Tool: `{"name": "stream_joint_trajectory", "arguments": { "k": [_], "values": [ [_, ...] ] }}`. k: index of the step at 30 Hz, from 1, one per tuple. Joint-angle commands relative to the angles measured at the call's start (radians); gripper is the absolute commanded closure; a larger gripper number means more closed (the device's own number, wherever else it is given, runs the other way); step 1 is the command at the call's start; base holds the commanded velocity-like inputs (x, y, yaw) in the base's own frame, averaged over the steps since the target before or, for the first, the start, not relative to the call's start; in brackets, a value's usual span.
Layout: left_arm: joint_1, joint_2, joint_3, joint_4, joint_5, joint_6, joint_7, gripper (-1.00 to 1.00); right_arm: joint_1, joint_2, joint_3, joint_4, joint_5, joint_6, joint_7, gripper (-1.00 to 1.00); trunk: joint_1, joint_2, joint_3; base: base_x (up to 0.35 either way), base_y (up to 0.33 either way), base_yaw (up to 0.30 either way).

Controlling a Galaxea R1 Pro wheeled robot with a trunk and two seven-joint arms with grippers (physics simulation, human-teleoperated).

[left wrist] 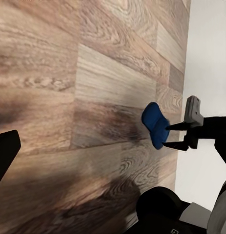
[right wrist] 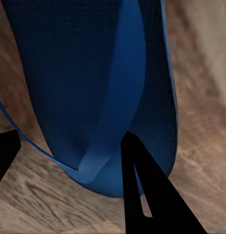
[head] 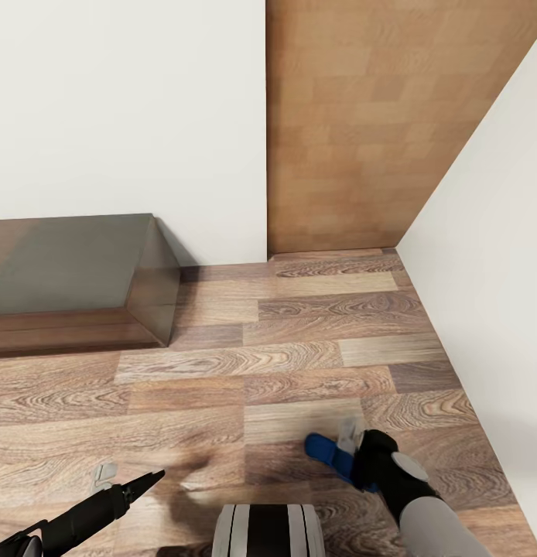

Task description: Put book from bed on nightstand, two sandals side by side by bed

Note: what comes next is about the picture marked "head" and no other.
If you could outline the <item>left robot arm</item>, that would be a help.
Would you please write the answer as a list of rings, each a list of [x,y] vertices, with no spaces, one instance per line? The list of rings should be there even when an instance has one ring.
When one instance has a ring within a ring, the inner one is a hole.
[[[96,485],[97,481],[115,477],[117,471],[118,464],[115,463],[97,466],[90,488],[91,497],[51,522],[43,519],[25,531],[3,539],[0,542],[0,557],[62,557],[115,519],[125,516],[130,504],[166,475],[162,470],[147,473],[123,486],[108,482]],[[42,539],[38,535],[29,537],[29,533],[39,528]]]

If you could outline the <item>robot trunk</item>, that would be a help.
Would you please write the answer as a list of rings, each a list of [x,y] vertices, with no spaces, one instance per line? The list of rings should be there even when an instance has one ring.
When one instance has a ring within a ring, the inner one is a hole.
[[[212,557],[326,557],[312,504],[225,504]]]

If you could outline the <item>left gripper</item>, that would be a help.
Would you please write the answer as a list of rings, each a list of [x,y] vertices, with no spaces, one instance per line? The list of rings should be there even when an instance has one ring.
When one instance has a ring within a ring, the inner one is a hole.
[[[107,490],[101,490],[70,509],[74,547],[94,536],[115,519],[127,514],[135,500],[151,489],[157,481],[165,476],[165,470],[147,473],[123,486],[114,484]]]

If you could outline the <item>sandal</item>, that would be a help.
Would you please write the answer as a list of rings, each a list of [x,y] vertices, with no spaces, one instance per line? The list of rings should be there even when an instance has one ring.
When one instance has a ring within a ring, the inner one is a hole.
[[[313,460],[324,463],[334,469],[335,473],[344,481],[352,482],[351,469],[354,457],[349,453],[345,453],[338,446],[338,442],[325,437],[319,433],[310,433],[304,443],[306,454]],[[378,493],[375,484],[372,488],[365,489],[369,493]]]

